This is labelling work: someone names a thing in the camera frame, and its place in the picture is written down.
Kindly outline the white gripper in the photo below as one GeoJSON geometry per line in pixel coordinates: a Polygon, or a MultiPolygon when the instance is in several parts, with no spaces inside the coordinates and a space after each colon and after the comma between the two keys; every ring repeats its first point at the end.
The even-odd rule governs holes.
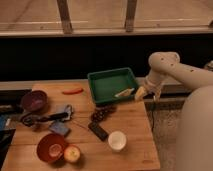
{"type": "Polygon", "coordinates": [[[144,81],[145,88],[143,86],[138,88],[137,92],[135,93],[135,100],[141,101],[147,95],[147,93],[160,96],[163,87],[163,81],[164,78],[162,76],[147,75],[144,81]]]}

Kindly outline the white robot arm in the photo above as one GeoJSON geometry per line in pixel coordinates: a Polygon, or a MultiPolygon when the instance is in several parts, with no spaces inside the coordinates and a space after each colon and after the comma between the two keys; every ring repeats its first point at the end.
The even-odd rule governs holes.
{"type": "Polygon", "coordinates": [[[213,72],[182,64],[176,52],[154,52],[148,63],[136,101],[151,93],[159,98],[168,76],[191,90],[179,121],[175,171],[213,171],[213,72]]]}

